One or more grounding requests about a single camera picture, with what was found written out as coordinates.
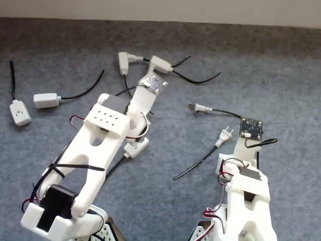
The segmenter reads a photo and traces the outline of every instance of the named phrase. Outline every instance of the metal bracket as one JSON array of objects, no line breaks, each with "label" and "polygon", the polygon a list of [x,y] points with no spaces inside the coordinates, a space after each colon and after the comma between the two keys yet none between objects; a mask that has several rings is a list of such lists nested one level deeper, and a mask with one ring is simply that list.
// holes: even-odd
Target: metal bracket
[{"label": "metal bracket", "polygon": [[167,82],[153,72],[145,75],[145,77],[143,77],[138,84],[145,86],[155,95],[158,95],[164,89],[164,87],[167,86]]}]

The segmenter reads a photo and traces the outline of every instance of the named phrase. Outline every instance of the power outlet adapter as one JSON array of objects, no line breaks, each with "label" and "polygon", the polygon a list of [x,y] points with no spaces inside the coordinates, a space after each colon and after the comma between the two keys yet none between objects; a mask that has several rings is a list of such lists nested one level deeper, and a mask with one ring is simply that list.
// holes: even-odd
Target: power outlet adapter
[{"label": "power outlet adapter", "polygon": [[29,112],[22,101],[15,99],[10,105],[10,111],[16,125],[23,126],[31,122]]}]

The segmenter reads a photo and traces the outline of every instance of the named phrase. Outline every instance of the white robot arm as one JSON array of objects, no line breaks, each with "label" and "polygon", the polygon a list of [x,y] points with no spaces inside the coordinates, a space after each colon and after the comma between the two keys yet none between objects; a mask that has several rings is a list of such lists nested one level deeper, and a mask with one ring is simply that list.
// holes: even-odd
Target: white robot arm
[{"label": "white robot arm", "polygon": [[[107,221],[107,213],[92,205],[105,181],[106,170],[126,139],[125,156],[134,158],[145,146],[139,139],[149,127],[146,114],[167,83],[155,73],[147,74],[130,101],[101,94],[84,120],[83,127],[56,161],[43,173],[31,196],[21,225],[49,240],[88,238]],[[87,168],[79,194],[59,185],[74,168]],[[40,203],[33,203],[37,190]]]},{"label": "white robot arm", "polygon": [[[277,241],[269,210],[270,192],[267,177],[258,169],[262,122],[241,119],[240,137],[234,153],[219,155],[216,174],[225,179],[219,205],[207,208],[204,216],[211,218],[207,225],[198,225],[189,240],[195,241]],[[227,205],[222,204],[227,192]]]}]

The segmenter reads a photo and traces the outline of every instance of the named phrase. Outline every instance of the white connector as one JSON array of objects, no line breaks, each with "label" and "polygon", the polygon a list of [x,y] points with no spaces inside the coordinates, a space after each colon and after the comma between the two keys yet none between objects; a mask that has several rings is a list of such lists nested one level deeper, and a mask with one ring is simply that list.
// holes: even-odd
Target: white connector
[{"label": "white connector", "polygon": [[128,54],[126,52],[118,53],[118,61],[119,61],[119,71],[121,75],[128,75],[129,71],[129,63],[141,61],[143,57],[136,56],[133,54]]},{"label": "white connector", "polygon": [[169,72],[173,71],[172,65],[165,61],[164,59],[161,59],[157,56],[152,56],[150,63],[149,63],[149,68],[154,68],[155,70],[167,74]]},{"label": "white connector", "polygon": [[10,111],[16,125],[23,126],[31,122],[29,112],[22,101],[15,99],[10,105]]},{"label": "white connector", "polygon": [[226,127],[226,129],[222,129],[219,139],[215,142],[215,146],[220,147],[223,143],[232,138],[233,129],[228,132],[228,128],[229,127]]},{"label": "white connector", "polygon": [[149,145],[149,140],[145,137],[141,142],[129,142],[124,147],[124,156],[135,158]]},{"label": "white connector", "polygon": [[56,93],[34,95],[34,104],[38,109],[58,106],[60,100],[61,97],[58,96]]},{"label": "white connector", "polygon": [[213,109],[210,107],[206,107],[204,105],[201,104],[189,104],[188,108],[194,111],[200,111],[200,112],[211,112]]}]

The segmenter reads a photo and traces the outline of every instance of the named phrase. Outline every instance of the two-prong plug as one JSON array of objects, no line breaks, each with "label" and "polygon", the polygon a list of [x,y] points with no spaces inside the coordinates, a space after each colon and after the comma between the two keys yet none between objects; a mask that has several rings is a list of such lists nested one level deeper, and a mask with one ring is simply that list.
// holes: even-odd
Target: two-prong plug
[{"label": "two-prong plug", "polygon": [[220,137],[215,142],[215,146],[220,147],[223,143],[227,142],[229,139],[232,138],[233,129],[229,132],[228,128],[229,127],[226,127],[226,129],[222,129]]}]

